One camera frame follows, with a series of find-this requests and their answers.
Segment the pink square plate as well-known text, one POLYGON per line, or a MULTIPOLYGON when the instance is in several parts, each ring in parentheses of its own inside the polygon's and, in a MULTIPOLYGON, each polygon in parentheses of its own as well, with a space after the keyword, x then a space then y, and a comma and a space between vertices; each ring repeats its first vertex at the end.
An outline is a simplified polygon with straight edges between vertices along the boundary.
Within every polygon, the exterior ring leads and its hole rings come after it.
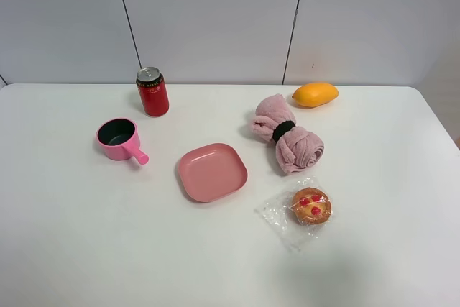
POLYGON ((188 196, 201 203, 238 191, 248 178, 246 166, 236 150, 224 143, 187 152, 178 162, 178 174, 188 196))

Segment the fruit tart in plastic wrap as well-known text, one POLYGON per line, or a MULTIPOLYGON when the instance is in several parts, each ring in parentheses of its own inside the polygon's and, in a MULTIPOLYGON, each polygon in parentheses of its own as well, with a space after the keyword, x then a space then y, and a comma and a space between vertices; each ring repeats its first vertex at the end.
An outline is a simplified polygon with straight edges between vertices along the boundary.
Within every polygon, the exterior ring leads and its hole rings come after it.
POLYGON ((290 251, 317 239, 334 217, 331 197, 314 177, 291 183, 258 205, 255 213, 290 251))

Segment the red soda can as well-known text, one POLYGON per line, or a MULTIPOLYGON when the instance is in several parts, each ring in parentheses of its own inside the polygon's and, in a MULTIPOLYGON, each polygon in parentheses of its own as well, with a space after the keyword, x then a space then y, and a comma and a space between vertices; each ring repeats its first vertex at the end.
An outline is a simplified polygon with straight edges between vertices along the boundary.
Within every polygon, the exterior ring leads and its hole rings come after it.
POLYGON ((155 67, 142 68, 137 72, 136 85, 144 112, 153 117, 166 114, 169 100, 163 74, 155 67))

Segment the yellow mango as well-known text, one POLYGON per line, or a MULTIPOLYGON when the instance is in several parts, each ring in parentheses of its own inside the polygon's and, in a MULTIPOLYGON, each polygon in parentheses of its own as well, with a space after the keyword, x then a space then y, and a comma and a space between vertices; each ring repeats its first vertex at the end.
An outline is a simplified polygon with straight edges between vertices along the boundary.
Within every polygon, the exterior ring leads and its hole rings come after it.
POLYGON ((299 106, 315 108, 327 104, 339 96, 337 87, 330 83, 308 83, 298 88, 292 95, 299 106))

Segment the pink towel black band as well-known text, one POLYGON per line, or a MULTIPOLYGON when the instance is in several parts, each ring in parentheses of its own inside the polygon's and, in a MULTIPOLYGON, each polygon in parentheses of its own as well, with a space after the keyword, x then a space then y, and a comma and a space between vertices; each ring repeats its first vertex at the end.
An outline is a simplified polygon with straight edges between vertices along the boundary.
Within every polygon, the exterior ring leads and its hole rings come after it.
POLYGON ((280 94, 259 103, 250 127, 257 136, 275 145, 275 158, 287 175, 313 167, 324 153, 323 140, 297 125, 280 94))

